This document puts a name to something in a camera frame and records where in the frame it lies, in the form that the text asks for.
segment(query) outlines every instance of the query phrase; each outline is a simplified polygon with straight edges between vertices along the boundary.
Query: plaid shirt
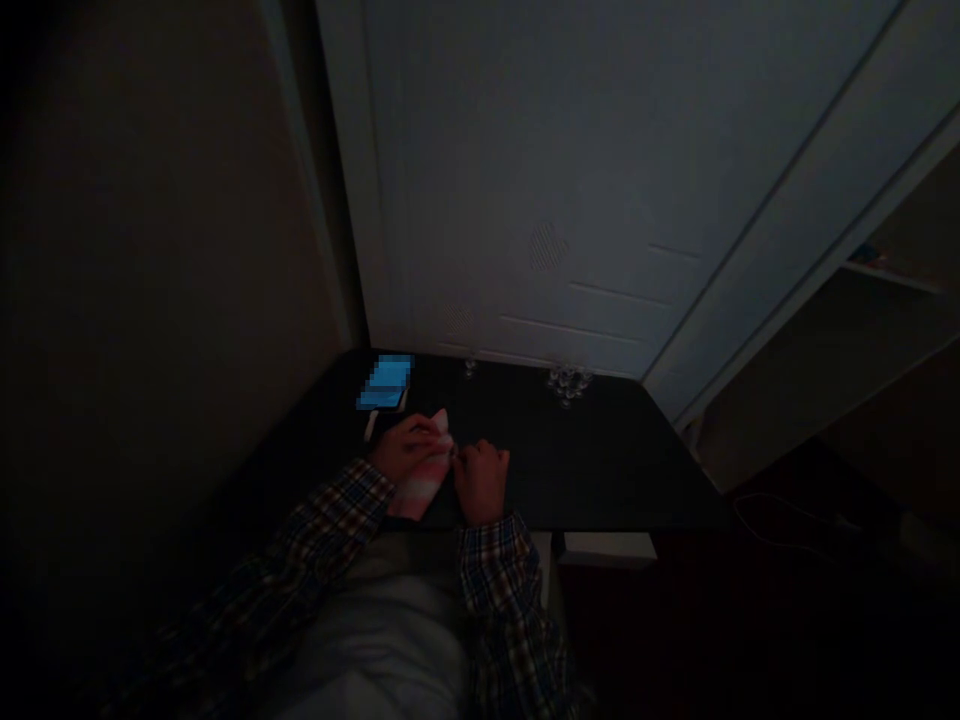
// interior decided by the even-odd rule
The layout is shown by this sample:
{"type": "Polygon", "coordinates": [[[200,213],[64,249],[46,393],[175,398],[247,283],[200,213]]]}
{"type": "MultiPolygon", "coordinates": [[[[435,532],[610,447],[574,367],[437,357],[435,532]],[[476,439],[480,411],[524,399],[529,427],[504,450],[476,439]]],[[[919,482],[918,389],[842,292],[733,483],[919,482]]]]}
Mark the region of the plaid shirt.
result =
{"type": "MultiPolygon", "coordinates": [[[[264,553],[245,558],[97,693],[100,715],[243,714],[292,659],[326,593],[376,535],[395,491],[364,460],[314,490],[264,553]]],[[[458,534],[460,585],[479,630],[471,673],[477,713],[575,717],[572,663],[540,606],[539,560],[520,516],[458,534]]]]}

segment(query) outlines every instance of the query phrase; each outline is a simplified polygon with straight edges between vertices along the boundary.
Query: dark table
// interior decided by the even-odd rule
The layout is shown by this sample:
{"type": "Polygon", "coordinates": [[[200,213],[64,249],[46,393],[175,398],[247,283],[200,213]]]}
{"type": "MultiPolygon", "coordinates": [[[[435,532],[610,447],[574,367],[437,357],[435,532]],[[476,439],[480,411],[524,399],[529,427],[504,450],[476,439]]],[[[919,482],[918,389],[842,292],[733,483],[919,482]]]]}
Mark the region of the dark table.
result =
{"type": "MultiPolygon", "coordinates": [[[[164,579],[155,623],[209,592],[244,553],[262,550],[318,483],[368,452],[368,413],[356,410],[356,398],[379,354],[341,356],[240,469],[171,537],[158,539],[154,556],[143,560],[154,568],[149,575],[164,579]]],[[[507,504],[531,529],[726,526],[720,496],[638,383],[598,377],[563,410],[543,370],[481,362],[471,380],[463,371],[462,360],[418,355],[407,411],[445,407],[461,445],[485,437],[509,449],[507,504]]],[[[378,430],[390,422],[381,415],[378,430]]],[[[448,478],[420,523],[388,518],[383,527],[437,530],[460,520],[448,478]]]]}
{"type": "MultiPolygon", "coordinates": [[[[346,353],[298,407],[305,421],[325,418],[339,460],[364,452],[368,412],[356,397],[380,354],[346,353]]],[[[507,506],[535,530],[648,531],[725,524],[716,489],[690,457],[646,390],[623,378],[596,377],[569,410],[545,386],[538,368],[479,363],[464,377],[462,360],[417,355],[406,413],[446,408],[460,444],[486,438],[510,450],[507,506]]],[[[378,432],[402,416],[381,414],[378,432]]],[[[450,528],[461,522],[453,483],[443,484],[420,523],[387,527],[450,528]]]]}

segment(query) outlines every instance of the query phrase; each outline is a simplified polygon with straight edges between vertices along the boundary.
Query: phone screen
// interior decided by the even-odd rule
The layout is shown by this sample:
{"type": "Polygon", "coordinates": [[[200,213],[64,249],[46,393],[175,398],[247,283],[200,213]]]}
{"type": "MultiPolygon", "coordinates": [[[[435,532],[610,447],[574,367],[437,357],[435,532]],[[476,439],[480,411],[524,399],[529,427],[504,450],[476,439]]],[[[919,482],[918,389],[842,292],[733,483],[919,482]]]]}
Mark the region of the phone screen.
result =
{"type": "Polygon", "coordinates": [[[357,410],[394,410],[410,381],[412,355],[381,355],[357,398],[357,410]]]}

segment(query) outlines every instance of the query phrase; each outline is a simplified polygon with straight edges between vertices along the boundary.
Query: door panel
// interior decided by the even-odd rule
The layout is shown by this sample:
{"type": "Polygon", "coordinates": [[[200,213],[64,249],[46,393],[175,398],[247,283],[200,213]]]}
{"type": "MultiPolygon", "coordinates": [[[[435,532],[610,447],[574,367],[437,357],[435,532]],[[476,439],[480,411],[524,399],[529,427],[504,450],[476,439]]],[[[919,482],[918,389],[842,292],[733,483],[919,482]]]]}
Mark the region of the door panel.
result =
{"type": "Polygon", "coordinates": [[[367,2],[400,343],[641,376],[895,5],[367,2]]]}

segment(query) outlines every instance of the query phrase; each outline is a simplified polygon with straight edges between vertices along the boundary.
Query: hand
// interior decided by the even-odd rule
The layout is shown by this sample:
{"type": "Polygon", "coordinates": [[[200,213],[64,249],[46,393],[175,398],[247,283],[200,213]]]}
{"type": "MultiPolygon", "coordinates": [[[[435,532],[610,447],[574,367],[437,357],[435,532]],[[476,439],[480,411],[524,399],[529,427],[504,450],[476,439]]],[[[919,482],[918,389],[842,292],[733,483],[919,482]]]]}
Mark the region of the hand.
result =
{"type": "Polygon", "coordinates": [[[438,442],[439,439],[440,430],[433,420],[423,415],[411,415],[383,434],[367,462],[394,485],[402,485],[421,462],[449,450],[438,442]]]}
{"type": "Polygon", "coordinates": [[[510,451],[497,450],[486,440],[468,445],[453,458],[453,479],[460,509],[469,527],[498,522],[503,517],[510,451]]]}

